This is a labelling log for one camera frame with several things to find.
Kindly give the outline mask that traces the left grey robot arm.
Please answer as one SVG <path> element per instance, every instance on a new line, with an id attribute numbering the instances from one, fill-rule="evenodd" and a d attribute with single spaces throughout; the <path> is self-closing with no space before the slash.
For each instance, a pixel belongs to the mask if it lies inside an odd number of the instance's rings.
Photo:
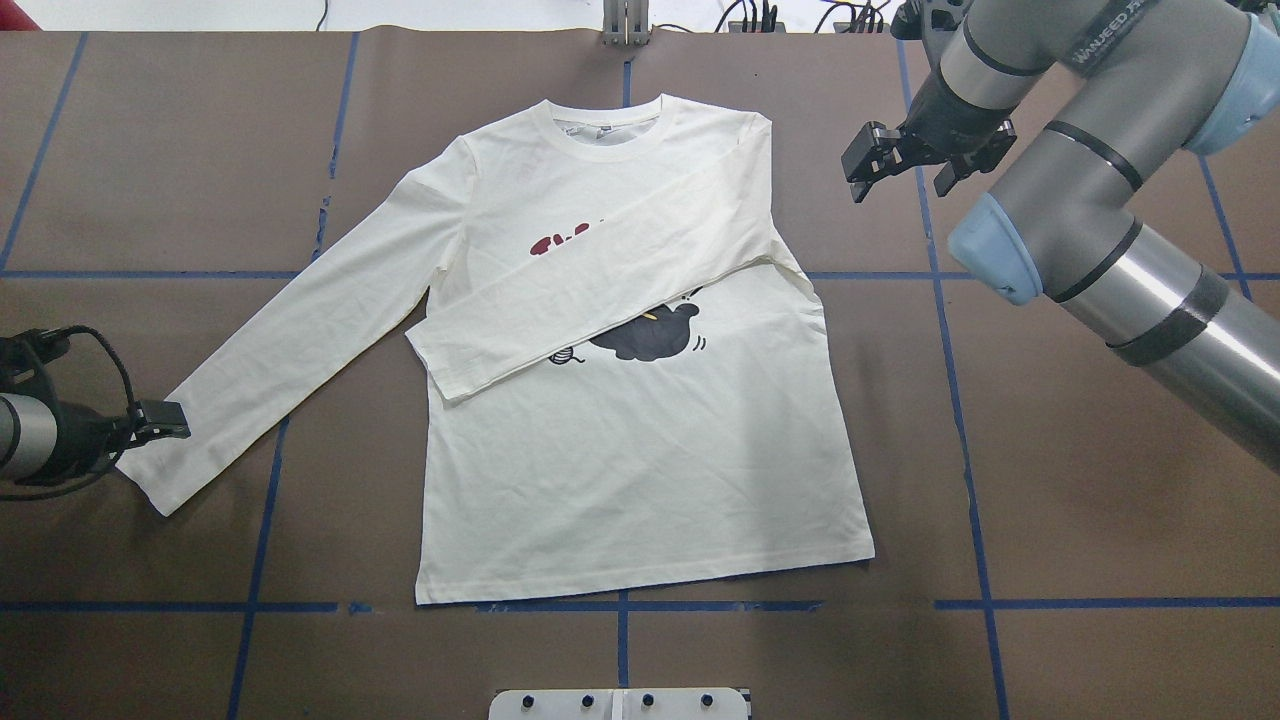
<path id="1" fill-rule="evenodd" d="M 140 400 L 109 416 L 82 404 L 4 393 L 3 480 L 54 487 L 108 470 L 127 450 L 189 436 L 178 402 Z"/>

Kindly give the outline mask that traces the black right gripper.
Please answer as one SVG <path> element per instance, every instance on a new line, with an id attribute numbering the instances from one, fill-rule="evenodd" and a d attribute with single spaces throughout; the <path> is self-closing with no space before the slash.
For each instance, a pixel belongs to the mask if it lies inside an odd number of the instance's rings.
<path id="1" fill-rule="evenodd" d="M 980 108 L 956 95 L 940 70 L 932 70 L 914 95 L 897 129 L 872 120 L 841 155 L 844 177 L 855 204 L 872 187 L 904 172 L 905 165 L 941 164 L 934 193 L 947 197 L 963 181 L 980 172 L 983 147 L 1014 108 Z"/>

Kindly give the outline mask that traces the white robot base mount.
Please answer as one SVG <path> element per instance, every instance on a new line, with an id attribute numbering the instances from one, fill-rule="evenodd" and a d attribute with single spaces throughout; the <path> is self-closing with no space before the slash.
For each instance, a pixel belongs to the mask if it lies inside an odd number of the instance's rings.
<path id="1" fill-rule="evenodd" d="M 508 689 L 489 719 L 753 719 L 751 694 L 732 687 Z"/>

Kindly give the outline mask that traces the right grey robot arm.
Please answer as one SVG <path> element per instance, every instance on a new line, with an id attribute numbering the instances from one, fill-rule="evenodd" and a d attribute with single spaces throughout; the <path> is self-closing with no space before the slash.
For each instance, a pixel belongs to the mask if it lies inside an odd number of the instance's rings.
<path id="1" fill-rule="evenodd" d="M 1226 1 L 910 1 L 931 72 L 904 122 L 845 150 L 855 201 L 937 165 L 945 196 L 993 170 L 1052 67 L 1082 85 L 948 236 L 1006 301 L 1051 299 L 1125 364 L 1277 468 L 1277 322 L 1128 209 L 1170 156 L 1222 151 L 1277 106 L 1277 24 Z"/>

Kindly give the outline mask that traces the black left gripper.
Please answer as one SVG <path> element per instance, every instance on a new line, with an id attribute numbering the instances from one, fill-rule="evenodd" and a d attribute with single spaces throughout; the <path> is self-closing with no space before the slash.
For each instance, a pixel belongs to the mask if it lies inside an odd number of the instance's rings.
<path id="1" fill-rule="evenodd" d="M 91 407 L 61 411 L 60 460 L 65 471 L 110 471 L 133 443 L 187 439 L 189 423 L 179 402 L 137 400 L 123 414 L 105 416 Z"/>

